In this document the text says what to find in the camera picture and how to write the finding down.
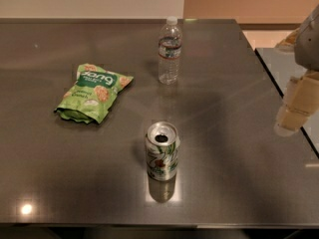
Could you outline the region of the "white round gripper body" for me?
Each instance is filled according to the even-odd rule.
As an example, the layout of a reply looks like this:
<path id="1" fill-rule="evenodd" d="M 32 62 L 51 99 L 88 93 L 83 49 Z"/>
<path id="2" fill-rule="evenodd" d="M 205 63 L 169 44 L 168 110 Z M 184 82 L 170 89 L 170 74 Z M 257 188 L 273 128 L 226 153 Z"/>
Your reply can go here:
<path id="1" fill-rule="evenodd" d="M 319 71 L 319 4 L 300 25 L 294 55 L 298 65 Z"/>

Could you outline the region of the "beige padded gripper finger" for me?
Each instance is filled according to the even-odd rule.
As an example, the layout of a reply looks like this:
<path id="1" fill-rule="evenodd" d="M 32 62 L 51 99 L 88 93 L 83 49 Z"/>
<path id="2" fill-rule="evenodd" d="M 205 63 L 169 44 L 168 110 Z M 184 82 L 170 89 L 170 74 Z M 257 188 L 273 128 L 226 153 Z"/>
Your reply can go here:
<path id="1" fill-rule="evenodd" d="M 307 71 L 302 77 L 291 77 L 283 102 L 288 108 L 307 116 L 319 109 L 319 72 Z"/>
<path id="2" fill-rule="evenodd" d="M 291 111 L 282 105 L 276 116 L 274 131 L 280 136 L 291 136 L 296 133 L 309 119 L 309 116 Z"/>

